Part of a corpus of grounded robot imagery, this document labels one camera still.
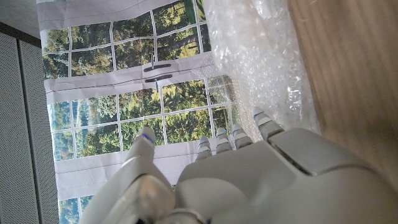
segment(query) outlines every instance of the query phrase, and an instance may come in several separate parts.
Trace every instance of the robot finger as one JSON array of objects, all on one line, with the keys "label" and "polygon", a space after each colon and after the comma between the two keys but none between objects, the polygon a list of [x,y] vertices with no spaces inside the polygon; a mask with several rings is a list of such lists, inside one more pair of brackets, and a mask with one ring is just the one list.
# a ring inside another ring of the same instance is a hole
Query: robot finger
[{"label": "robot finger", "polygon": [[226,135],[226,130],[224,128],[217,129],[217,149],[216,153],[222,153],[232,150],[232,146],[229,143],[228,136]]},{"label": "robot finger", "polygon": [[202,159],[206,159],[207,157],[211,156],[210,143],[208,138],[204,136],[200,138],[198,152],[199,153],[196,161],[200,161]]},{"label": "robot finger", "polygon": [[264,140],[267,140],[269,137],[273,136],[274,134],[284,131],[277,123],[275,123],[275,121],[271,120],[270,117],[268,117],[259,107],[255,106],[251,110],[251,114]]},{"label": "robot finger", "polygon": [[156,137],[154,131],[151,128],[143,127],[137,133],[126,160],[128,161],[130,158],[136,156],[145,156],[148,159],[153,160],[155,154],[155,142]]},{"label": "robot finger", "polygon": [[234,124],[232,126],[232,135],[235,139],[236,149],[241,149],[242,147],[253,143],[253,141],[244,132],[243,128],[238,124]]}]

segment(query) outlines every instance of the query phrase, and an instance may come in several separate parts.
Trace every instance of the tree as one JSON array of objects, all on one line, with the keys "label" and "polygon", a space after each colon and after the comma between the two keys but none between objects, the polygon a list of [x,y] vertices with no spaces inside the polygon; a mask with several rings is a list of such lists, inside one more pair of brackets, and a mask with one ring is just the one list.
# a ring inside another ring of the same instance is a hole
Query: tree
[{"label": "tree", "polygon": [[110,22],[71,27],[72,49],[84,49],[111,42]]},{"label": "tree", "polygon": [[45,30],[46,42],[43,43],[44,52],[58,52],[61,50],[69,50],[68,28],[61,30]]},{"label": "tree", "polygon": [[113,71],[111,47],[72,52],[72,76]]},{"label": "tree", "polygon": [[68,76],[68,53],[43,55],[44,79]]},{"label": "tree", "polygon": [[86,129],[82,139],[76,140],[77,157],[94,156],[109,152],[118,152],[119,133],[118,125],[112,124],[98,128]]},{"label": "tree", "polygon": [[207,25],[206,24],[203,24],[203,25],[200,26],[200,34],[201,34],[203,52],[211,51],[209,30],[207,29]]},{"label": "tree", "polygon": [[198,9],[198,17],[199,17],[199,22],[205,21],[206,16],[205,16],[205,10],[203,8],[203,1],[202,0],[197,0],[197,9]]},{"label": "tree", "polygon": [[52,131],[70,128],[69,102],[52,103],[47,106]]},{"label": "tree", "polygon": [[119,95],[120,120],[160,114],[160,95],[154,88]]},{"label": "tree", "polygon": [[79,222],[77,198],[58,201],[58,214],[60,224],[77,224]]},{"label": "tree", "polygon": [[73,159],[75,153],[73,150],[72,132],[54,133],[53,139],[55,152],[59,152],[61,155],[59,159],[55,158],[55,160],[58,162]]},{"label": "tree", "polygon": [[176,1],[153,10],[156,34],[181,29],[195,23],[192,0]]},{"label": "tree", "polygon": [[211,138],[208,110],[191,111],[165,117],[167,142],[169,144]]},{"label": "tree", "polygon": [[[154,22],[157,35],[196,23],[192,1],[177,1],[154,9]],[[158,60],[172,60],[199,54],[197,29],[194,27],[159,38],[157,46]]]},{"label": "tree", "polygon": [[162,92],[166,113],[207,105],[203,80],[163,86]]},{"label": "tree", "polygon": [[149,37],[154,35],[150,12],[141,16],[113,22],[113,41],[126,40],[134,37]]},{"label": "tree", "polygon": [[114,46],[116,68],[124,69],[150,62],[154,55],[154,40],[140,39]]}]

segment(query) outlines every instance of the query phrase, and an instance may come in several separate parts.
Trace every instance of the black clip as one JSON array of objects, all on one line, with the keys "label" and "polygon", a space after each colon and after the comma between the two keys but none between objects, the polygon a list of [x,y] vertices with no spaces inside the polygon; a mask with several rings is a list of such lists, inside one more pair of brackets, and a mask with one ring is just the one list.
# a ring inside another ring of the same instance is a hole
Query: black clip
[{"label": "black clip", "polygon": [[154,65],[155,64],[155,55],[152,55],[152,54],[150,55],[150,62],[152,64],[152,66],[149,68],[145,68],[144,72],[149,72],[149,71],[155,70],[157,68],[166,68],[166,67],[172,66],[171,64]]}]

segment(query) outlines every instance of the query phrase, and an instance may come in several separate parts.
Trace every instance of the bubble wrap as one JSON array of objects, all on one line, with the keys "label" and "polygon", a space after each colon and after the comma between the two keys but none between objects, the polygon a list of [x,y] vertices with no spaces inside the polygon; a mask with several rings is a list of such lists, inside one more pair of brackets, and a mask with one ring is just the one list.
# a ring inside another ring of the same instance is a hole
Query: bubble wrap
[{"label": "bubble wrap", "polygon": [[204,2],[215,67],[204,77],[229,75],[240,122],[259,138],[250,115],[262,108],[283,128],[320,132],[313,98],[286,0]]}]

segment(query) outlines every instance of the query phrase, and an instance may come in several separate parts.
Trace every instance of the forest image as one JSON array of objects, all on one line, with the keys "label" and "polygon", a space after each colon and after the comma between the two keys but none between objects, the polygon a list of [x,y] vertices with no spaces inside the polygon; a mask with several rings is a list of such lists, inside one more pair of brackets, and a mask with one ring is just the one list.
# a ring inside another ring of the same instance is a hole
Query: forest image
[{"label": "forest image", "polygon": [[[151,54],[162,61],[211,50],[202,0],[179,0],[134,18],[42,30],[40,35],[45,79],[132,68],[150,63]],[[52,103],[47,109],[54,159],[129,150],[144,126],[154,130],[158,146],[210,138],[215,131],[210,119],[215,128],[230,127],[231,110],[221,105],[229,100],[223,85],[217,84],[210,100],[204,80],[194,80],[160,86],[159,92],[150,88]],[[78,223],[92,197],[59,201],[60,223]]]},{"label": "forest image", "polygon": [[[224,81],[224,78],[210,80],[218,84],[215,87],[217,90],[223,90],[221,93],[217,91],[210,93],[212,105],[225,102],[226,99],[221,96],[230,84],[225,84]],[[122,138],[123,150],[126,151],[130,148],[137,132],[144,126],[154,130],[156,145],[165,144],[164,134],[168,144],[198,140],[201,136],[211,137],[208,109],[179,112],[208,105],[203,80],[162,87],[165,129],[163,129],[160,97],[160,93],[151,88],[119,94],[118,105],[116,105],[116,95],[73,100],[72,114],[69,102],[54,103],[49,106],[52,130],[70,129],[70,118],[73,117],[77,158],[118,152],[120,151],[119,138]],[[224,127],[229,131],[231,121],[228,121],[228,117],[234,117],[233,115],[236,114],[234,109],[231,111],[225,106],[214,106],[211,110],[215,130]],[[120,122],[121,136],[119,136],[118,124],[115,122]],[[53,143],[56,161],[74,158],[72,131],[53,133]]]},{"label": "forest image", "polygon": [[151,54],[155,54],[155,42],[158,61],[196,55],[200,53],[198,28],[202,51],[210,51],[206,24],[184,29],[197,22],[205,22],[202,1],[196,0],[196,5],[197,18],[192,0],[175,1],[154,9],[156,39],[149,12],[132,19],[114,21],[112,29],[110,22],[104,22],[43,30],[40,34],[44,78],[68,77],[69,72],[70,76],[94,75],[140,66],[150,62]]}]

